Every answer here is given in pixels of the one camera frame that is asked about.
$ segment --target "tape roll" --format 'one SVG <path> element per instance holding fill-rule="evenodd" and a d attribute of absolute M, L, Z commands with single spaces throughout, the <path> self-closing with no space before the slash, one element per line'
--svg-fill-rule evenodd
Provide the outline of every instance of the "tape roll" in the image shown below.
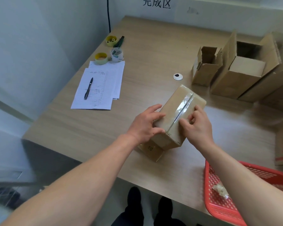
<path fill-rule="evenodd" d="M 116 45 L 117 42 L 118 42 L 118 39 L 114 35 L 110 35 L 106 37 L 106 45 L 108 47 L 113 47 L 114 45 Z"/>
<path fill-rule="evenodd" d="M 104 52 L 97 53 L 94 58 L 95 58 L 95 63 L 99 65 L 103 65 L 108 62 L 108 55 Z"/>
<path fill-rule="evenodd" d="M 110 51 L 111 59 L 113 62 L 120 62 L 124 60 L 124 53 L 120 48 L 113 48 Z"/>

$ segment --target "white tape roll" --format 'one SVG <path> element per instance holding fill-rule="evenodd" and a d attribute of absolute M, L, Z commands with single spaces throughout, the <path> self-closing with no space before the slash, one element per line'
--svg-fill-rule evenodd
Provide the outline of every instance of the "white tape roll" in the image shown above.
<path fill-rule="evenodd" d="M 124 60 L 124 53 L 120 48 L 113 48 L 110 51 L 110 55 L 113 62 L 120 62 Z"/>

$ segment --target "pen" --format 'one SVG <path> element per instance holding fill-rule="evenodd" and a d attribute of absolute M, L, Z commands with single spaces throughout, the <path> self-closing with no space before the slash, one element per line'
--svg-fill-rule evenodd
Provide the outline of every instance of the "pen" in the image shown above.
<path fill-rule="evenodd" d="M 89 83 L 89 86 L 88 86 L 88 89 L 87 89 L 87 91 L 86 91 L 86 94 L 85 94 L 85 96 L 84 96 L 84 99 L 85 99 L 85 100 L 87 99 L 87 97 L 88 97 L 88 95 L 89 95 L 89 91 L 90 91 L 90 87 L 91 87 L 91 85 L 92 85 L 92 82 L 93 82 L 93 78 L 91 79 L 91 81 L 90 81 L 90 83 Z"/>

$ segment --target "desk surface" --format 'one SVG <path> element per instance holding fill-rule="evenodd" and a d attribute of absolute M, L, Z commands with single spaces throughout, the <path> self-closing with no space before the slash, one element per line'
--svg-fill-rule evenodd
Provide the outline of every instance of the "desk surface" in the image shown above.
<path fill-rule="evenodd" d="M 223 47 L 230 33 L 125 17 L 111 35 L 125 36 L 125 69 L 119 100 L 110 111 L 70 109 L 81 76 L 98 52 L 109 53 L 105 42 L 58 94 L 24 135 L 44 147 L 86 161 L 125 133 L 137 114 L 148 106 L 165 104 L 180 84 L 191 86 L 191 69 L 200 46 Z M 258 42 L 259 38 L 239 36 Z M 173 79 L 181 73 L 183 79 Z M 192 90 L 207 100 L 205 111 L 215 142 L 237 160 L 274 168 L 273 123 L 283 114 L 265 106 Z M 118 177 L 200 211 L 203 202 L 204 157 L 186 140 L 157 162 L 134 150 Z"/>

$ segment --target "lined paper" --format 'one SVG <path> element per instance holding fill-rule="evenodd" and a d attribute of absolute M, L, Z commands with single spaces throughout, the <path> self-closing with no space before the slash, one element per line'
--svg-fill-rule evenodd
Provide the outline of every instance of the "lined paper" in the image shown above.
<path fill-rule="evenodd" d="M 88 89 L 91 78 L 93 83 L 87 99 L 84 95 Z M 113 93 L 115 89 L 115 76 L 109 67 L 92 66 L 86 68 L 78 86 L 72 109 L 106 109 L 111 110 Z"/>
<path fill-rule="evenodd" d="M 121 61 L 121 62 L 115 63 L 115 62 L 109 61 L 108 63 L 104 65 L 99 65 L 99 64 L 96 64 L 94 61 L 90 61 L 89 68 L 94 67 L 94 66 L 108 67 L 110 71 L 115 75 L 116 84 L 115 84 L 115 88 L 113 91 L 113 99 L 119 99 L 125 62 Z"/>

